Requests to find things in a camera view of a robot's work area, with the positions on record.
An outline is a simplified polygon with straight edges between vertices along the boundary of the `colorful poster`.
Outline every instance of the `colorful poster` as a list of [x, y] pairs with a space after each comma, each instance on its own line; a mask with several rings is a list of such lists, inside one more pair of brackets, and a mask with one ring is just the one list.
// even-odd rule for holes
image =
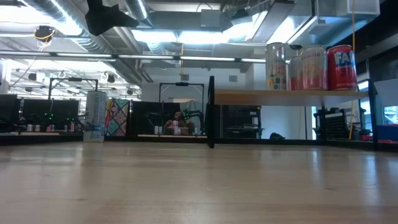
[[106, 135], [125, 136], [129, 100], [110, 99], [106, 102]]

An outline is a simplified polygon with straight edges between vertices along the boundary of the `computer monitor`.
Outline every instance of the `computer monitor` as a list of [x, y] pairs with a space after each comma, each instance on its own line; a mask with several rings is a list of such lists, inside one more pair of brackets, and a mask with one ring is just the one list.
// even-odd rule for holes
[[16, 123], [18, 120], [17, 95], [0, 95], [0, 119]]

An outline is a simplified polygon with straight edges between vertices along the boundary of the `cable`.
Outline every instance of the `cable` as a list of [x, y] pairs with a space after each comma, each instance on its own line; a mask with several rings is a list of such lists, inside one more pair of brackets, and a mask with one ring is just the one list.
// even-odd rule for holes
[[55, 29], [54, 29], [54, 30], [51, 32], [51, 34], [49, 34], [49, 35], [47, 35], [47, 36], [45, 36], [45, 37], [37, 37], [37, 36], [36, 36], [36, 31], [37, 31], [37, 30], [33, 31], [33, 34], [35, 35], [36, 39], [39, 39], [39, 40], [46, 40], [46, 39], [50, 38], [51, 36], [53, 36], [54, 33], [55, 33]]
[[[41, 51], [44, 50], [44, 48], [46, 47], [46, 44], [47, 44], [47, 41], [48, 41], [48, 40], [49, 40], [48, 38], [45, 40], [44, 45], [41, 46], [41, 48], [39, 48], [39, 52], [41, 52]], [[35, 62], [36, 62], [36, 57], [34, 57], [33, 62], [31, 63], [31, 65], [29, 65], [29, 67], [28, 67], [27, 70], [24, 72], [24, 74], [23, 74], [21, 77], [19, 77], [18, 80], [17, 80], [16, 82], [14, 82], [12, 85], [10, 85], [10, 87], [13, 87], [14, 85], [16, 85], [16, 84], [19, 82], [19, 80], [21, 80], [21, 79], [26, 75], [26, 73], [30, 70], [30, 68], [33, 66], [33, 64], [34, 64]]]
[[198, 12], [198, 10], [199, 10], [199, 7], [200, 7], [202, 4], [206, 4], [208, 7], [210, 7], [211, 10], [213, 10], [213, 8], [212, 8], [208, 3], [201, 2], [201, 3], [199, 3], [199, 6], [197, 7], [197, 12]]
[[[355, 54], [355, 0], [353, 0], [353, 52]], [[354, 121], [354, 101], [351, 101], [351, 126], [349, 129], [349, 140], [353, 135], [353, 121]]]

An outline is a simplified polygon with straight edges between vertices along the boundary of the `exposed ceiling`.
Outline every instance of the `exposed ceiling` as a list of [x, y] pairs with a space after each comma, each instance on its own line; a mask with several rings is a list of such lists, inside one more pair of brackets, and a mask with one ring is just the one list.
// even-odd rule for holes
[[[33, 30], [39, 25], [48, 25], [55, 27], [59, 32], [55, 33], [51, 45], [46, 47], [44, 51], [48, 52], [81, 52], [81, 53], [97, 53], [97, 54], [153, 54], [154, 49], [149, 47], [150, 42], [139, 40], [138, 36], [134, 36], [131, 28], [112, 28], [99, 37], [83, 35], [82, 39], [79, 35], [81, 31], [86, 32], [86, 22], [84, 15], [88, 12], [86, 0], [21, 0], [28, 4], [24, 6], [10, 6], [9, 1], [0, 1], [0, 49], [1, 50], [28, 50], [37, 51], [39, 49], [37, 40], [33, 37]], [[128, 12], [125, 1], [133, 0], [103, 0], [105, 6], [119, 5], [122, 12]], [[43, 8], [36, 11], [36, 5], [48, 4], [51, 10], [59, 8], [54, 6], [54, 2], [58, 2], [65, 12], [60, 11], [63, 20], [54, 17]], [[217, 14], [220, 11], [229, 13], [236, 12], [236, 9], [242, 9], [248, 6], [253, 7], [256, 12], [252, 17], [252, 22], [246, 22], [233, 26], [234, 29], [228, 29], [224, 35], [228, 35], [227, 42], [218, 42], [217, 44], [176, 44], [175, 42], [163, 42], [161, 51], [171, 55], [186, 56], [202, 56], [202, 57], [241, 57], [241, 58], [264, 58], [265, 45], [268, 42], [288, 42], [289, 44], [299, 44], [308, 46], [313, 44], [322, 44], [330, 46], [336, 44], [352, 33], [352, 19], [348, 9], [339, 4], [346, 0], [324, 0], [320, 1], [319, 6], [312, 0], [296, 0], [284, 1], [289, 4], [280, 3], [281, 1], [263, 0], [209, 0], [206, 3], [197, 0], [147, 0], [149, 7], [152, 9], [149, 13], [148, 20], [151, 20], [153, 29], [148, 29], [145, 22], [137, 28], [140, 31], [162, 31], [171, 32], [175, 38], [181, 40], [182, 33], [187, 30], [200, 31], [206, 33], [208, 27], [201, 26], [201, 16], [209, 8], [214, 9], [212, 12]], [[319, 12], [320, 18], [326, 21], [326, 28], [320, 28], [316, 15]], [[13, 14], [24, 14], [25, 16], [13, 16]], [[377, 16], [375, 13], [359, 13], [356, 20], [356, 29], [360, 29]], [[70, 25], [71, 33], [65, 32], [64, 25]], [[84, 43], [87, 39], [94, 43], [97, 47], [91, 50]], [[201, 41], [209, 40], [209, 36], [201, 38]], [[296, 55], [287, 47], [286, 59]], [[30, 65], [32, 60], [18, 59], [18, 63]], [[118, 86], [135, 86], [141, 83], [152, 82], [151, 74], [145, 68], [180, 68], [180, 62], [165, 62], [161, 60], [117, 60], [112, 62], [82, 62], [85, 68], [76, 69], [77, 62], [58, 62], [61, 67], [55, 66], [51, 61], [44, 61], [32, 66], [34, 72], [45, 72], [47, 76], [60, 73], [62, 70], [71, 71], [70, 76], [80, 76], [82, 74], [90, 74], [93, 77], [102, 79], [103, 73], [116, 74], [116, 83]], [[245, 72], [250, 64], [247, 63], [223, 63], [223, 62], [197, 62], [185, 61], [183, 67], [189, 68], [234, 68]], [[13, 73], [17, 80], [20, 73]], [[100, 82], [104, 87], [106, 81]]]

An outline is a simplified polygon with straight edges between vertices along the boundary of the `ceiling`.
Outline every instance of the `ceiling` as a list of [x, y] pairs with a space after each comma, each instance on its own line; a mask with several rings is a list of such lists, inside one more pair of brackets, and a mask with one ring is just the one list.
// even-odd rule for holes
[[[39, 0], [21, 0], [23, 2], [41, 2]], [[25, 51], [38, 51], [40, 44], [38, 45], [37, 40], [33, 36], [33, 30], [38, 28], [39, 25], [48, 25], [55, 27], [58, 31], [55, 33], [51, 44], [44, 48], [46, 52], [77, 52], [77, 53], [88, 53], [87, 48], [82, 47], [80, 44], [81, 39], [72, 37], [70, 35], [78, 35], [81, 29], [86, 29], [86, 23], [84, 15], [88, 12], [88, 5], [86, 0], [43, 0], [43, 2], [51, 4], [51, 2], [59, 2], [65, 6], [67, 13], [74, 12], [75, 14], [71, 17], [72, 21], [77, 25], [77, 29], [72, 30], [73, 34], [66, 34], [63, 32], [62, 24], [57, 18], [51, 17], [48, 14], [36, 11], [31, 5], [28, 7], [20, 6], [4, 6], [5, 1], [0, 1], [0, 50], [25, 50]], [[181, 38], [182, 32], [187, 30], [200, 30], [197, 27], [198, 19], [202, 15], [201, 11], [209, 9], [209, 4], [213, 9], [222, 10], [223, 12], [229, 12], [236, 10], [236, 8], [242, 8], [246, 6], [253, 6], [256, 3], [262, 3], [261, 0], [208, 0], [207, 4], [204, 4], [197, 0], [147, 0], [149, 7], [152, 9], [150, 12], [149, 19], [153, 19], [154, 30], [170, 31], [176, 34], [178, 38]], [[341, 14], [341, 10], [337, 6], [335, 0], [324, 0], [320, 1], [319, 10], [312, 0], [296, 0], [294, 5], [286, 9], [283, 12], [283, 8], [276, 9], [276, 4], [271, 4], [274, 1], [262, 3], [258, 10], [259, 12], [256, 18], [261, 17], [260, 10], [265, 12], [262, 19], [255, 19], [248, 27], [236, 26], [238, 29], [234, 30], [234, 38], [239, 35], [247, 36], [248, 32], [254, 30], [254, 35], [251, 39], [241, 39], [231, 41], [231, 37], [228, 36], [228, 43], [218, 44], [181, 44], [175, 42], [163, 42], [162, 46], [166, 54], [181, 55], [184, 56], [202, 56], [202, 57], [237, 57], [237, 58], [264, 58], [264, 49], [268, 41], [283, 41], [290, 42], [290, 44], [299, 44], [302, 46], [308, 46], [313, 44], [322, 45], [333, 45], [344, 39], [352, 33], [350, 25], [352, 23], [351, 16], [349, 14]], [[119, 4], [119, 8], [122, 12], [127, 13], [125, 0], [103, 0], [105, 6], [114, 6]], [[310, 30], [317, 28], [318, 22], [313, 20], [314, 16], [319, 12], [321, 19], [326, 20], [329, 28], [316, 35], [310, 34]], [[356, 21], [356, 29], [360, 29], [365, 26], [368, 22], [372, 21], [377, 14], [358, 15]], [[144, 23], [138, 27], [142, 30], [145, 27]], [[153, 54], [148, 44], [144, 41], [138, 41], [137, 37], [131, 32], [131, 28], [112, 28], [99, 37], [86, 37], [92, 38], [95, 41], [100, 40], [103, 44], [107, 45], [108, 50], [111, 53], [116, 54]], [[291, 50], [287, 47], [286, 59], [296, 55], [296, 51]], [[101, 50], [89, 53], [103, 53]], [[239, 72], [244, 73], [251, 66], [248, 63], [223, 63], [223, 62], [201, 62], [201, 61], [185, 61], [183, 65], [180, 62], [165, 62], [162, 60], [143, 60], [141, 62], [136, 60], [123, 60], [123, 69], [120, 68], [119, 62], [87, 62], [80, 59], [69, 59], [68, 61], [57, 61], [55, 58], [52, 60], [36, 60], [30, 72], [43, 72], [45, 77], [57, 77], [62, 71], [68, 77], [90, 77], [97, 78], [99, 85], [102, 88], [119, 88], [120, 95], [126, 95], [127, 87], [138, 88], [143, 83], [152, 83], [151, 76], [159, 77], [159, 73], [165, 69], [181, 68], [184, 67], [189, 73], [190, 68], [203, 68], [210, 70], [212, 68], [228, 68], [237, 69]], [[33, 62], [31, 58], [14, 58], [14, 68], [12, 82], [16, 82], [24, 73], [17, 72], [16, 69], [27, 69]], [[116, 81], [110, 84], [106, 81], [105, 76], [107, 74], [115, 74]], [[68, 83], [70, 86], [80, 86], [88, 88], [88, 83]], [[19, 83], [20, 85], [48, 85], [48, 81], [32, 82], [27, 80], [25, 77], [22, 78]], [[34, 90], [37, 93], [43, 93], [44, 91]], [[14, 91], [24, 91], [24, 88], [14, 87]], [[57, 94], [62, 95], [65, 92], [60, 90]], [[140, 91], [135, 91], [134, 96], [138, 97]]]

